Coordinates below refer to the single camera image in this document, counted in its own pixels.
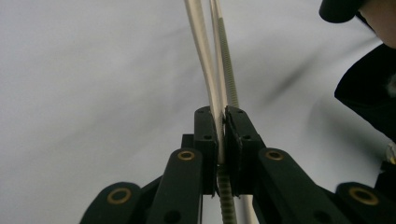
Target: screw hole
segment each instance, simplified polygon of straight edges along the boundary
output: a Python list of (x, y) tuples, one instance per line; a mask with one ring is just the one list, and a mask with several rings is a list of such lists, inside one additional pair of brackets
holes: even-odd
[(349, 195), (356, 201), (367, 205), (377, 205), (379, 202), (378, 198), (371, 191), (359, 187), (350, 188)]
[(314, 218), (320, 223), (332, 223), (332, 217), (323, 211), (315, 211)]
[(132, 196), (132, 193), (127, 188), (113, 189), (107, 195), (107, 202), (111, 204), (122, 204), (126, 203)]
[(181, 215), (178, 211), (169, 211), (163, 216), (163, 221), (166, 223), (178, 223), (181, 219)]

